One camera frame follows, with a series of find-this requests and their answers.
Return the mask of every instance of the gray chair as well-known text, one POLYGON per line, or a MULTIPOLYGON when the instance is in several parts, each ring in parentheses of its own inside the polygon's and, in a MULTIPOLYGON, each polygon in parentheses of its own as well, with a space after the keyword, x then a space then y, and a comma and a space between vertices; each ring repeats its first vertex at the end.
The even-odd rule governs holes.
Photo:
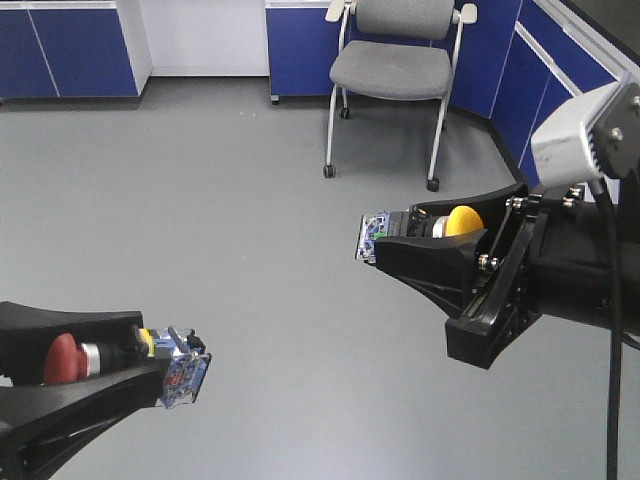
POLYGON ((445 115, 458 63, 458 53, 465 24, 475 23, 477 9, 465 4, 461 11, 454 9, 453 0, 333 0, 327 21, 342 20, 338 42, 338 57, 331 67, 334 82, 329 109, 329 128, 325 178, 334 177, 331 163, 333 119, 338 87, 342 88, 340 116, 349 118, 347 90, 384 100, 417 101, 440 99, 440 111, 427 174, 427 188, 438 191, 434 177, 440 135, 445 127, 445 115), (349 17, 355 14, 358 30, 364 33, 400 37, 441 40, 452 24, 457 25, 451 59, 446 50, 425 46, 353 40, 345 46, 345 32, 349 17))

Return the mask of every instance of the bolt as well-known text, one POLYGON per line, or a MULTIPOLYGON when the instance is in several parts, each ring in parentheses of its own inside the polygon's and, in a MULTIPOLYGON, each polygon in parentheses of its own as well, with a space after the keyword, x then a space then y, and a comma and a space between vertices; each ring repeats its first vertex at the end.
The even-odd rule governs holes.
POLYGON ((576 207, 576 199, 575 198, 569 198, 569 197, 564 197, 562 199, 562 206, 564 208, 575 208, 576 207))
POLYGON ((522 197, 511 197, 505 202, 507 208, 512 207, 514 210, 520 210, 524 206, 525 199, 522 197))
POLYGON ((568 196, 576 200, 584 200, 584 188, 578 186, 571 187, 569 188, 568 196))
POLYGON ((622 130, 620 128, 615 127, 609 130, 609 140, 615 143, 620 143, 624 140, 624 135, 622 135, 622 130))
POLYGON ((496 257, 489 257, 483 253, 478 257, 478 268, 483 272, 495 272, 500 266, 500 260, 496 257))

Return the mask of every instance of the chair backrest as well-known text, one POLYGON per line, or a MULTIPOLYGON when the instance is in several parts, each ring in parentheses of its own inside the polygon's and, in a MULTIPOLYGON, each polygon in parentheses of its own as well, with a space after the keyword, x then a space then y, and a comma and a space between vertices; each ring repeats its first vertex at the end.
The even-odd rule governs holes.
POLYGON ((358 30, 441 40, 453 19, 453 0, 357 0, 358 30))

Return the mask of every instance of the chair leg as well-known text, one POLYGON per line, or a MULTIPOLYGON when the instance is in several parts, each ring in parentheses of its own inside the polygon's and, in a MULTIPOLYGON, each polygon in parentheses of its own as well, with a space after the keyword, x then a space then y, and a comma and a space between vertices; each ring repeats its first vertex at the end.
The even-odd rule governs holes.
POLYGON ((322 170, 324 178, 332 178, 336 175, 336 168, 331 164, 331 147, 333 146, 333 117, 336 113, 336 94, 338 87, 333 86, 331 91, 331 103, 329 104, 329 127, 327 131, 327 156, 325 158, 325 165, 322 170))
POLYGON ((440 148, 440 136, 442 135, 442 126, 444 125, 444 117, 447 114, 447 105, 449 103, 448 96, 440 102, 440 111, 438 112, 438 121, 436 123, 436 135, 433 139, 433 149, 431 150, 431 161, 429 162, 429 173, 427 174, 427 189, 431 192, 437 192, 440 189, 440 181, 434 177, 436 169, 436 158, 440 148))
POLYGON ((340 111, 340 118, 347 120, 351 117, 351 111, 349 110, 349 103, 347 102, 347 89, 342 89, 342 110, 340 111))

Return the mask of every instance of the gray floor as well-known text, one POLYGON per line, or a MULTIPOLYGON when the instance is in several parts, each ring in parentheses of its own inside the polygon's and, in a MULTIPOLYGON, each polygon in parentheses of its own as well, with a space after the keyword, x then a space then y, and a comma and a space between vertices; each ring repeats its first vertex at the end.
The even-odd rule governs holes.
POLYGON ((325 180, 326 102, 268 99, 264 79, 152 79, 141 102, 0 110, 3 298, 140 309, 214 354, 195 405, 136 413, 55 478, 603 478, 606 332, 543 318, 480 370, 446 357, 431 303, 353 260, 362 213, 511 183, 486 134, 450 118, 433 194, 433 105, 356 99, 325 180))

